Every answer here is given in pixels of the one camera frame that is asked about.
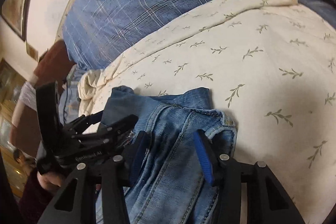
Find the person's left hand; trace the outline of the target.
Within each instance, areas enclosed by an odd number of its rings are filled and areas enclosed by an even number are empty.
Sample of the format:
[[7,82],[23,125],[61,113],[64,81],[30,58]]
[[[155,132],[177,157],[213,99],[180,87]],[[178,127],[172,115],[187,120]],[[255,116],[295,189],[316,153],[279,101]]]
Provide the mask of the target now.
[[40,174],[38,172],[37,179],[40,186],[52,194],[55,194],[62,187],[62,184],[65,181],[65,177],[62,174],[55,172],[48,172],[45,174]]

